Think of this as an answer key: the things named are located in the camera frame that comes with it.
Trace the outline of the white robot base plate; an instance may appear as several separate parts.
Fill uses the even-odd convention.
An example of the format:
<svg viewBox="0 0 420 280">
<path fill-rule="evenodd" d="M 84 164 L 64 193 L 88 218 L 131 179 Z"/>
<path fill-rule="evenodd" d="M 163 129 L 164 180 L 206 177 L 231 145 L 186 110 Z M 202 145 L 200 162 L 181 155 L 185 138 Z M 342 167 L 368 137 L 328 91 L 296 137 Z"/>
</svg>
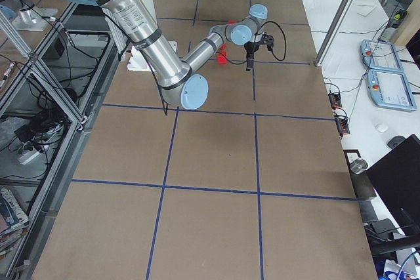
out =
<svg viewBox="0 0 420 280">
<path fill-rule="evenodd" d="M 163 53 L 163 57 L 158 60 L 158 67 L 159 68 L 168 68 L 171 66 L 173 69 L 179 69 L 182 64 L 179 61 L 178 56 L 176 55 L 177 50 L 177 42 L 176 41 L 168 41 L 166 38 L 159 40 L 162 44 L 165 42 L 165 52 Z M 127 69 L 129 71 L 155 71 L 155 64 L 152 64 L 152 67 L 148 65 L 148 62 L 152 60 L 147 59 L 147 56 L 144 57 L 142 51 L 138 50 L 135 45 L 136 41 L 131 41 L 131 57 L 127 64 Z"/>
</svg>

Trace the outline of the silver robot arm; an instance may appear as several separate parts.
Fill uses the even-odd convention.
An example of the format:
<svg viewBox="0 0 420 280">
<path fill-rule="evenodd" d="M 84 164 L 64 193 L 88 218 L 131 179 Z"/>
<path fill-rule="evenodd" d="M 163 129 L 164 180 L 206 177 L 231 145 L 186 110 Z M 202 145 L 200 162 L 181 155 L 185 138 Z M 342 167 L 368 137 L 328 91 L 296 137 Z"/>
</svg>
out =
<svg viewBox="0 0 420 280">
<path fill-rule="evenodd" d="M 161 99 L 195 110 L 207 100 L 209 85 L 197 71 L 227 42 L 245 45 L 260 37 L 268 18 L 262 4 L 252 5 L 249 16 L 235 24 L 216 25 L 184 58 L 179 58 L 142 0 L 67 0 L 108 9 L 134 48 L 150 63 Z"/>
<path fill-rule="evenodd" d="M 43 31 L 47 23 L 32 0 L 1 0 L 1 12 L 17 30 Z"/>
</svg>

